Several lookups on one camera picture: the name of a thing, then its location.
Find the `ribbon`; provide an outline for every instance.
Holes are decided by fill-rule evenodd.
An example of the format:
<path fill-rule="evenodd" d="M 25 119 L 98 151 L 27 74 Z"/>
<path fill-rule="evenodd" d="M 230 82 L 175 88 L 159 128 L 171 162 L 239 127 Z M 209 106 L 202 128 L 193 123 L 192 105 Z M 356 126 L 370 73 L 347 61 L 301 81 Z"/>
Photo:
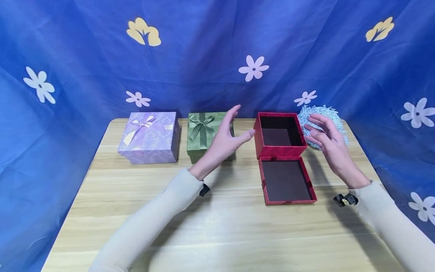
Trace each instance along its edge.
<path fill-rule="evenodd" d="M 191 115 L 189 120 L 195 123 L 195 127 L 189 135 L 189 140 L 192 142 L 195 141 L 199 134 L 200 148 L 207 149 L 207 133 L 211 134 L 212 137 L 216 134 L 213 127 L 210 125 L 210 123 L 213 122 L 214 117 L 209 116 L 206 119 L 205 113 L 202 112 L 199 113 L 199 119 L 195 115 Z"/>
<path fill-rule="evenodd" d="M 130 133 L 127 134 L 127 136 L 125 136 L 123 142 L 126 145 L 130 145 L 135 136 L 136 136 L 136 138 L 138 138 L 139 133 L 144 134 L 146 132 L 145 128 L 155 129 L 158 131 L 172 130 L 174 128 L 173 125 L 162 126 L 160 124 L 156 124 L 156 123 L 154 123 L 155 120 L 156 120 L 156 118 L 154 116 L 152 116 L 151 114 L 145 114 L 142 118 L 133 119 L 130 122 L 130 124 L 133 126 L 136 126 L 136 128 L 133 129 L 132 131 L 130 131 Z"/>

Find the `flower print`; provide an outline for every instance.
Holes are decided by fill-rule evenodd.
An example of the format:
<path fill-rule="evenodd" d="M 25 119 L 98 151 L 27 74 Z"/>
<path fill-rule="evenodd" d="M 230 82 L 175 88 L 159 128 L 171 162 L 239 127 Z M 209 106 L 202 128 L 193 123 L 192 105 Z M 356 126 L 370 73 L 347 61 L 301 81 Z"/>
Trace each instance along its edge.
<path fill-rule="evenodd" d="M 47 99 L 51 104 L 55 104 L 56 100 L 50 94 L 54 92 L 54 87 L 52 84 L 45 82 L 47 79 L 47 73 L 40 71 L 38 75 L 36 75 L 30 67 L 26 67 L 26 71 L 30 78 L 24 77 L 23 81 L 29 85 L 29 87 L 36 89 L 36 95 L 38 96 L 39 101 L 45 103 L 45 99 Z"/>
<path fill-rule="evenodd" d="M 239 73 L 241 74 L 247 74 L 245 81 L 249 82 L 252 80 L 253 77 L 255 77 L 256 79 L 260 79 L 263 76 L 262 71 L 266 71 L 267 69 L 269 69 L 269 65 L 263 65 L 264 62 L 264 57 L 261 56 L 259 57 L 255 62 L 254 59 L 250 56 L 247 55 L 246 56 L 246 64 L 248 65 L 248 67 L 240 67 L 239 68 Z"/>
<path fill-rule="evenodd" d="M 128 95 L 130 95 L 130 97 L 125 100 L 128 103 L 135 102 L 136 106 L 138 106 L 138 107 L 142 107 L 142 105 L 144 105 L 146 107 L 150 106 L 150 104 L 148 102 L 150 102 L 151 99 L 146 98 L 146 97 L 142 97 L 142 94 L 140 92 L 136 92 L 135 94 L 132 94 L 131 92 L 126 91 L 126 93 Z"/>
<path fill-rule="evenodd" d="M 377 23 L 374 28 L 367 31 L 367 33 L 365 34 L 365 38 L 368 42 L 383 40 L 388 36 L 388 33 L 393 28 L 393 17 L 389 17 L 385 21 Z"/>
<path fill-rule="evenodd" d="M 127 34 L 135 39 L 138 43 L 145 45 L 144 37 L 148 34 L 148 44 L 158 46 L 162 43 L 159 38 L 159 31 L 155 27 L 149 27 L 145 21 L 138 17 L 136 20 L 128 22 Z"/>
<path fill-rule="evenodd" d="M 427 125 L 428 127 L 433 127 L 434 122 L 427 118 L 426 116 L 431 116 L 435 114 L 435 107 L 426 107 L 428 99 L 423 97 L 417 103 L 417 106 L 414 106 L 410 102 L 406 102 L 403 107 L 409 111 L 408 113 L 402 114 L 400 119 L 403 121 L 411 121 L 411 126 L 413 128 L 419 128 L 422 126 L 422 123 Z"/>
<path fill-rule="evenodd" d="M 418 218 L 424 222 L 430 220 L 432 224 L 435 225 L 435 208 L 433 207 L 435 204 L 435 197 L 428 196 L 422 200 L 417 193 L 412 192 L 411 198 L 415 202 L 409 202 L 408 205 L 411 209 L 418 211 Z"/>
<path fill-rule="evenodd" d="M 314 95 L 315 93 L 316 91 L 312 91 L 311 93 L 303 92 L 302 98 L 295 99 L 294 102 L 297 103 L 298 107 L 302 104 L 308 104 L 312 99 L 317 97 L 317 95 Z"/>

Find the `hand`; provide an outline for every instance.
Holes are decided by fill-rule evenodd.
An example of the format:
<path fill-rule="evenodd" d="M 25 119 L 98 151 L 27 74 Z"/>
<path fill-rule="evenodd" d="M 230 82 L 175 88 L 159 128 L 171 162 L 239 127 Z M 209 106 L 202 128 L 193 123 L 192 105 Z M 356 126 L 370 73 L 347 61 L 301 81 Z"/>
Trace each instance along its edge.
<path fill-rule="evenodd" d="M 322 130 L 306 124 L 305 128 L 311 134 L 306 139 L 320 146 L 331 170 L 351 189 L 360 189 L 370 185 L 369 179 L 352 161 L 343 135 L 331 119 L 320 114 L 311 114 L 308 120 L 321 127 Z"/>
<path fill-rule="evenodd" d="M 231 156 L 242 144 L 251 140 L 255 130 L 251 129 L 238 137 L 231 136 L 230 123 L 238 114 L 240 105 L 230 109 L 222 120 L 219 129 L 204 156 L 192 166 L 189 171 L 199 181 L 216 169 L 221 163 Z"/>

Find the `white sleeve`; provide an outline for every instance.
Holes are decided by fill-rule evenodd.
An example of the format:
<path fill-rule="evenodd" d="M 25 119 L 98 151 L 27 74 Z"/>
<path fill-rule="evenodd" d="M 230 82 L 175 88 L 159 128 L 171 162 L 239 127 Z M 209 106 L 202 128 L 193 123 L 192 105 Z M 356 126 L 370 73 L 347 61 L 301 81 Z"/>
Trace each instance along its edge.
<path fill-rule="evenodd" d="M 132 215 L 100 250 L 89 272 L 128 272 L 169 221 L 199 195 L 203 182 L 183 169 L 163 193 Z"/>
<path fill-rule="evenodd" d="M 349 192 L 358 198 L 356 211 L 375 229 L 405 271 L 435 271 L 435 244 L 379 184 Z"/>

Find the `yellow leaf print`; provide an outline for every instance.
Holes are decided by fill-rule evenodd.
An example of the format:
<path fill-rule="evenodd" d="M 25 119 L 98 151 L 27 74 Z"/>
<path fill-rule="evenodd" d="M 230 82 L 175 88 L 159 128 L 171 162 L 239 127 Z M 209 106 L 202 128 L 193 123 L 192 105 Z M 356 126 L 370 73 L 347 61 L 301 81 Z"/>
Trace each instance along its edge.
<path fill-rule="evenodd" d="M 144 36 L 146 34 L 148 34 L 148 44 L 150 46 L 158 46 L 162 43 L 157 28 L 149 27 L 140 17 L 136 18 L 134 22 L 128 22 L 127 34 L 143 45 L 145 45 Z"/>
<path fill-rule="evenodd" d="M 391 29 L 393 29 L 393 27 L 393 17 L 389 17 L 385 21 L 377 23 L 374 28 L 367 31 L 365 38 L 368 42 L 383 40 L 388 36 L 388 33 L 391 31 Z"/>

